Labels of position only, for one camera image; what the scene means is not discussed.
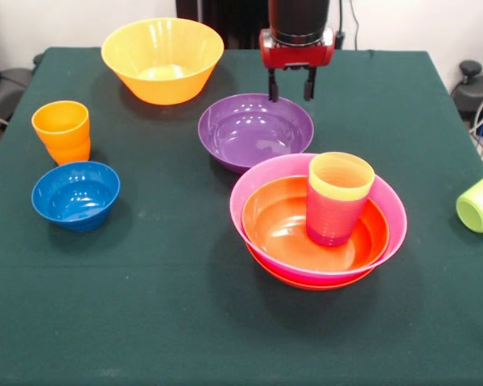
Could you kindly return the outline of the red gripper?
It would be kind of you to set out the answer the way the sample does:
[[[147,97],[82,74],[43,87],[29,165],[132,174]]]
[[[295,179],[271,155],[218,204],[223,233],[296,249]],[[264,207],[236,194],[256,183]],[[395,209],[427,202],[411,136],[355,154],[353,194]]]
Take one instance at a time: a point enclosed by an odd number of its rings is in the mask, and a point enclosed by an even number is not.
[[[310,101],[314,98],[317,68],[327,66],[334,55],[335,32],[331,27],[325,27],[322,38],[317,43],[307,46],[289,46],[275,40],[270,29],[263,29],[260,31],[259,45],[262,62],[268,69],[268,99],[272,102],[279,100],[275,69],[308,66],[303,98]]]

